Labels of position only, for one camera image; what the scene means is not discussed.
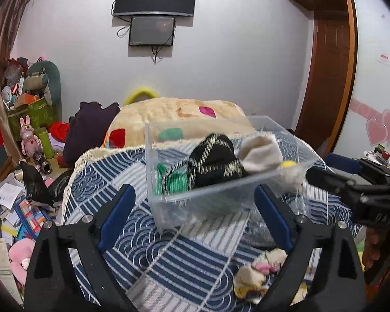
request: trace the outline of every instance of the yellow ball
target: yellow ball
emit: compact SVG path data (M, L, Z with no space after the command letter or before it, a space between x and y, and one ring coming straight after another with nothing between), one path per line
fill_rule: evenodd
M296 165L296 162L294 162L294 161L292 161L292 160L285 160L285 161L283 161L282 164L281 164L281 166L282 166L283 168L285 168L285 167L291 167L291 166L294 166L294 165Z

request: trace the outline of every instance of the green box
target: green box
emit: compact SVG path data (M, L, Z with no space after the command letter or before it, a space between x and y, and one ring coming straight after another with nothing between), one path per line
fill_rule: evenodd
M50 126L58 120L55 115L56 109L51 108L46 99L42 97L40 100L29 105L22 105L17 109L7 111L11 133L17 142L20 142L20 118L30 117L30 124L34 129L34 134L38 135L38 130L41 126Z
M44 97L29 104L27 106L27 114L30 117L30 124L34 129L35 135L38 134L38 130L41 126L50 126L57 120L53 108L49 106Z
M17 142L20 142L22 140L22 138L20 137L20 118L25 118L26 115L26 105L22 105L17 109L7 111L7 118L9 119L10 130Z

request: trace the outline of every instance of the person's hand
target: person's hand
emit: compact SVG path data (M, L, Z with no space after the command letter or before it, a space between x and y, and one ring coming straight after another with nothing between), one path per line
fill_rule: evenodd
M385 232L367 228L366 241L363 251L363 264L366 268L371 268L375 260L380 258L380 247L384 241Z

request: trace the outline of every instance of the pink plush toy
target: pink plush toy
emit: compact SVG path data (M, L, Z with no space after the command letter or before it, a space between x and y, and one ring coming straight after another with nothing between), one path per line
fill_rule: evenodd
M30 117L26 116L26 123L23 117L20 118L20 137L22 138L22 153L25 156L32 157L37 151L42 150L40 139L33 134L33 128L30 125Z
M26 284L27 268L29 266L34 247L35 242L32 239L25 238L14 243L9 250L11 271L17 281L22 285Z

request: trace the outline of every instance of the colorful notebook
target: colorful notebook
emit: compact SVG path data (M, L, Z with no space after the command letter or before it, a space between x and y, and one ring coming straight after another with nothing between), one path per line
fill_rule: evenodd
M36 240L42 225L49 220L49 216L37 206L30 205L24 196L15 203L15 211L26 228L24 232Z

